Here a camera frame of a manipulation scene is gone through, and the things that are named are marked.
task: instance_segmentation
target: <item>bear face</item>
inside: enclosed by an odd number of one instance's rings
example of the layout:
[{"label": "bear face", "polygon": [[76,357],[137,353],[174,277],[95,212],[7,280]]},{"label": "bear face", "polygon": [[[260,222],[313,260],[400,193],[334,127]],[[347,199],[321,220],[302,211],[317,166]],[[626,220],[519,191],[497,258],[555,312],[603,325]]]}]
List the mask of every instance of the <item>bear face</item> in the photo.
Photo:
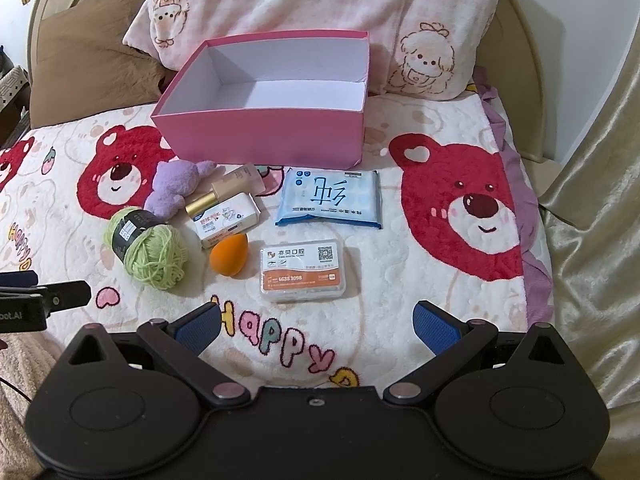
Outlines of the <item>bear face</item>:
[{"label": "bear face", "polygon": [[433,257],[491,282],[522,275],[520,237],[499,153],[441,146],[423,134],[394,138],[401,203],[415,240]]},{"label": "bear face", "polygon": [[35,142],[35,137],[19,140],[8,150],[0,153],[0,191],[17,175],[20,166]]},{"label": "bear face", "polygon": [[158,162],[174,158],[153,126],[114,126],[96,143],[95,156],[78,180],[78,202],[90,215],[109,219],[126,206],[142,207]]}]

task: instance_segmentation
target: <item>purple ruffle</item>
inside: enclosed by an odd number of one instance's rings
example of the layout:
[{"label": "purple ruffle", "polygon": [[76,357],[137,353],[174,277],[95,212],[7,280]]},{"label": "purple ruffle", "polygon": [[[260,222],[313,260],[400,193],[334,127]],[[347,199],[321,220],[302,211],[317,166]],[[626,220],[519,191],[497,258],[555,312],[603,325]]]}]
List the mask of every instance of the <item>purple ruffle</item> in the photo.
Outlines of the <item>purple ruffle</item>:
[{"label": "purple ruffle", "polygon": [[549,321],[553,316],[553,307],[548,304],[553,288],[549,271],[532,253],[531,247],[538,229],[538,198],[527,186],[520,167],[520,155],[505,140],[507,124],[502,116],[491,106],[491,100],[498,97],[498,91],[487,82],[486,70],[477,66],[473,76],[482,108],[489,119],[495,142],[500,150],[504,171],[511,188],[515,207],[516,224],[520,234],[522,251],[522,270],[524,290],[527,299],[527,325],[539,321]]}]

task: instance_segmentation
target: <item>beige satin curtain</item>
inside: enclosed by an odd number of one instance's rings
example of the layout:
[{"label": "beige satin curtain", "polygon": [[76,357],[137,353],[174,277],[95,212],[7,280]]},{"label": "beige satin curtain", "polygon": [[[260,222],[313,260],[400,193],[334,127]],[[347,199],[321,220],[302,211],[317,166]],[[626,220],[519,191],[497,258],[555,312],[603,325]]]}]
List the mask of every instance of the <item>beige satin curtain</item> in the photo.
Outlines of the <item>beige satin curtain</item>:
[{"label": "beige satin curtain", "polygon": [[610,410],[609,439],[595,465],[605,480],[640,479],[639,176],[636,31],[604,109],[540,199],[556,325]]}]

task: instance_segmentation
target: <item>black cable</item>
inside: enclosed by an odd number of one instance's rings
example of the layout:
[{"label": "black cable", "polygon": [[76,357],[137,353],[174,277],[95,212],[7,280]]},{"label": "black cable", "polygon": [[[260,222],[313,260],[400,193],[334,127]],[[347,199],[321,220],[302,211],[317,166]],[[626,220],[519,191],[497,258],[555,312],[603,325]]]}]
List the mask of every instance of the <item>black cable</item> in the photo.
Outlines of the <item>black cable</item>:
[{"label": "black cable", "polygon": [[9,381],[5,381],[2,377],[0,377],[0,383],[6,384],[9,388],[11,388],[15,393],[23,396],[27,402],[31,402],[31,399],[17,386],[13,386]]}]

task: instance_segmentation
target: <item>pink pillowcase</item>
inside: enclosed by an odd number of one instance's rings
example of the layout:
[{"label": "pink pillowcase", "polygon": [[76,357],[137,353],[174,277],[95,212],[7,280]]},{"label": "pink pillowcase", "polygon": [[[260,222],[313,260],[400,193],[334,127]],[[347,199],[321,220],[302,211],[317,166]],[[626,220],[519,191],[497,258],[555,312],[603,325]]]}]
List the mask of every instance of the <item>pink pillowcase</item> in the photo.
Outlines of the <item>pink pillowcase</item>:
[{"label": "pink pillowcase", "polygon": [[203,40],[269,30],[367,30],[369,90],[453,98],[498,0],[147,0],[123,43],[180,70]]},{"label": "pink pillowcase", "polygon": [[407,0],[388,92],[443,101],[460,94],[498,0]]},{"label": "pink pillowcase", "polygon": [[405,0],[147,0],[123,43],[179,70],[203,40],[287,29],[367,30],[369,89],[382,93]]}]

